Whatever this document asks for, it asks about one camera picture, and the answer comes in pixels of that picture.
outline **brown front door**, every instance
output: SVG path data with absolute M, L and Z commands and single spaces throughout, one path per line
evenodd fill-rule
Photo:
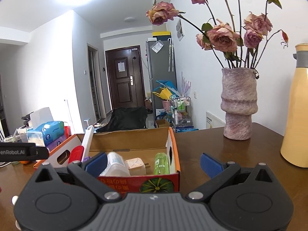
M 112 108 L 144 106 L 140 46 L 106 51 Z

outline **gray refrigerator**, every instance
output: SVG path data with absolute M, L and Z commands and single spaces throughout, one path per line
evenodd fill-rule
M 156 109 L 162 109 L 163 103 L 161 99 L 154 95 L 152 92 L 154 89 L 160 86 L 157 83 L 157 80 L 166 80 L 171 81 L 177 87 L 177 77 L 176 69 L 174 65 L 174 70 L 172 71 L 172 64 L 170 66 L 170 72 L 168 71 L 169 67 L 169 41 L 162 41 L 164 46 L 161 50 L 156 53 L 152 50 L 152 46 L 156 44 L 156 41 L 147 41 L 147 63 L 149 67 L 149 76 L 150 76 L 150 87 L 151 87 L 151 97 L 152 97 L 152 106 L 154 119 L 156 119 Z

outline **doorway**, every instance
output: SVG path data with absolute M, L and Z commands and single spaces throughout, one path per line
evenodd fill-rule
M 92 101 L 93 107 L 95 112 L 96 121 L 101 119 L 101 112 L 100 112 L 100 103 L 98 99 L 97 93 L 97 81 L 96 81 L 96 73 L 95 73 L 95 55 L 97 54 L 97 50 L 88 46 L 88 59 L 89 59 L 89 77 L 90 77 L 90 86 L 91 86 L 91 94 L 92 94 Z
M 106 51 L 112 108 L 144 106 L 145 92 L 140 46 Z

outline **pumpkin picture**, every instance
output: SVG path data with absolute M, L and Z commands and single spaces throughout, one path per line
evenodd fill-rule
M 140 187 L 141 193 L 170 193 L 174 192 L 173 182 L 164 178 L 146 180 Z

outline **green bottle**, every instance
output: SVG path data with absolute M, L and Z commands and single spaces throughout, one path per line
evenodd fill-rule
M 165 153 L 157 153 L 155 155 L 154 175 L 168 175 L 169 161 Z

